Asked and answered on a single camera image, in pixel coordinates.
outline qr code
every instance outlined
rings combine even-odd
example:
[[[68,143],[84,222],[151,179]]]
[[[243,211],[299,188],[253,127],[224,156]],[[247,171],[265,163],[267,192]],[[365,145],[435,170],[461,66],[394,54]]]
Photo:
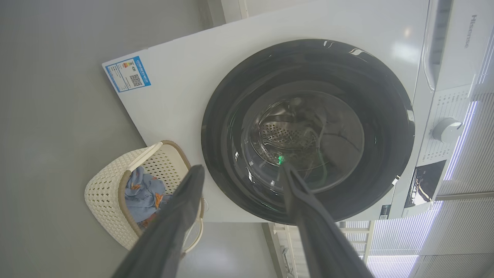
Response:
[[[141,77],[139,76],[139,74],[131,75],[130,80],[132,80],[134,87],[142,86]]]

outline floor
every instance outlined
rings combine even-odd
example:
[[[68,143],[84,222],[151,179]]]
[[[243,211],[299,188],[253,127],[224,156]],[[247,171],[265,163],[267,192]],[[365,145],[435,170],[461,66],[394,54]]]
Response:
[[[126,250],[83,192],[144,142],[101,63],[202,29],[196,0],[1,2],[2,276],[113,273]]]

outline black door rim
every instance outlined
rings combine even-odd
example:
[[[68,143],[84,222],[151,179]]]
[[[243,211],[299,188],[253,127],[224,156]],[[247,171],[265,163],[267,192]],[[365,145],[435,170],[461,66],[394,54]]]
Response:
[[[348,104],[364,129],[364,151],[355,170],[336,186],[315,193],[335,221],[381,199],[412,152],[415,127],[410,99],[395,74],[376,57],[320,39],[261,50],[228,73],[213,93],[203,117],[202,149],[220,189],[244,210],[271,222],[294,224],[286,214],[283,193],[248,177],[246,163],[237,160],[240,129],[259,97],[277,86],[307,80],[338,87],[343,93],[325,93]]]

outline white washing machine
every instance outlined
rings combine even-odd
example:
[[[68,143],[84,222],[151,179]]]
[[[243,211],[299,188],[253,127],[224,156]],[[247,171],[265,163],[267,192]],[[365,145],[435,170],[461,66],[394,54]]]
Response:
[[[426,211],[468,128],[494,7],[315,1],[103,63],[148,145],[207,165],[205,221],[291,224],[290,162],[336,221]]]

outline white laundry basket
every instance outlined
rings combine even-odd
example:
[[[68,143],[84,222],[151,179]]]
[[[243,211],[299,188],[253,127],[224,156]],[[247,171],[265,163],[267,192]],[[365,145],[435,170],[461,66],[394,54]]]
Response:
[[[180,147],[171,141],[161,141],[148,148],[128,152],[99,171],[86,186],[86,204],[105,230],[123,247],[130,250],[142,235],[125,204],[125,186],[132,171],[144,167],[146,173],[162,180],[166,194],[173,193],[190,169],[190,163]],[[204,199],[198,212],[200,232],[190,251],[199,241],[204,215]]]

